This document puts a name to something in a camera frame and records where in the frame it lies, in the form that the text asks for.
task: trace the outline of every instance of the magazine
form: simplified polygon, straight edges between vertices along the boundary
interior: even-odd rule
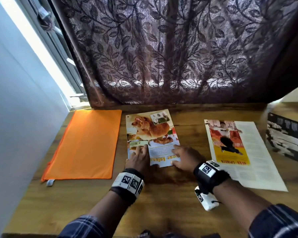
[[[148,145],[150,165],[171,166],[172,160],[180,161],[171,150],[180,145],[169,110],[126,115],[128,159],[137,146]]]
[[[204,120],[212,159],[243,186],[287,191],[254,122]]]
[[[273,152],[298,161],[298,122],[269,113],[266,144]]]

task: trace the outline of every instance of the page with dog picture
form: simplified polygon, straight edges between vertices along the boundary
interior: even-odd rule
[[[180,160],[171,150],[180,145],[169,110],[126,115],[128,159],[137,146],[148,145],[150,165],[171,166]]]
[[[287,191],[254,122],[204,120],[212,159],[243,186]]]

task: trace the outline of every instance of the orange fabric bag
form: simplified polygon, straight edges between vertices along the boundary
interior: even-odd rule
[[[76,110],[41,181],[111,179],[121,110]]]

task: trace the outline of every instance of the plaid shirt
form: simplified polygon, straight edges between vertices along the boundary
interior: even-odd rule
[[[58,237],[107,238],[107,235],[96,217],[83,215],[70,222]],[[298,238],[298,213],[283,204],[271,205],[256,216],[248,238]]]

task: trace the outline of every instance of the wooden table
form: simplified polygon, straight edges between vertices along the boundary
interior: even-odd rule
[[[262,137],[266,130],[266,104],[136,105],[122,109],[113,178],[123,170],[127,157],[125,115],[168,108],[182,145],[190,145],[211,159],[204,119],[254,121]],[[275,113],[292,118],[298,105],[280,105]],[[113,180],[57,180],[46,187],[40,178],[69,123],[70,112],[28,190],[4,230],[5,236],[33,234],[56,236],[71,220],[87,213],[109,190]],[[272,203],[284,203],[298,211],[298,162],[271,153],[289,192],[254,190]],[[161,235],[179,232],[200,237],[218,232],[221,237],[246,237],[225,206],[206,212],[194,194],[195,182],[175,167],[161,168],[147,183],[139,199],[123,216],[115,236],[134,237],[144,229]]]

